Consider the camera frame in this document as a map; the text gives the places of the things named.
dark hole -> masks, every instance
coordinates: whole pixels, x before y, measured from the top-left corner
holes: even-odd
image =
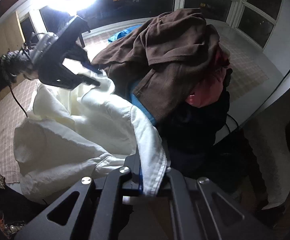
[[[212,193],[212,197],[218,211],[220,212],[224,225],[228,227],[243,220],[243,215],[231,206],[230,203],[228,203],[223,197],[217,193]]]
[[[50,212],[47,218],[62,226],[66,225],[70,213],[72,212],[74,205],[78,199],[79,192],[74,191],[70,194],[58,207],[56,207],[52,212]]]

wooden board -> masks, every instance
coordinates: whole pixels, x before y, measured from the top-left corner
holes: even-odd
[[[9,50],[14,51],[21,48],[24,43],[24,35],[20,27],[20,22],[17,13],[12,13],[1,25],[0,25],[0,57],[6,54]],[[18,85],[24,80],[24,77],[18,76],[17,83],[13,84],[13,87]],[[0,101],[10,92],[9,88],[5,88],[0,92]]]

pink fabric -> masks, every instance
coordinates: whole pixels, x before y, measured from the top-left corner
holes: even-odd
[[[185,102],[198,108],[215,103],[223,91],[225,75],[226,68],[224,67],[208,74],[195,86]]]

person's arm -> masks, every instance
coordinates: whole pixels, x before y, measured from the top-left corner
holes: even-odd
[[[30,64],[26,55],[19,51],[11,51],[0,57],[0,91],[16,82],[18,74],[27,69]]]

pile of clothes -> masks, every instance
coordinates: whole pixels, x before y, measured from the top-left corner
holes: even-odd
[[[161,14],[116,36],[124,37],[112,37],[92,64],[158,127],[171,167],[199,176],[230,105],[232,69],[218,32],[194,8]]]

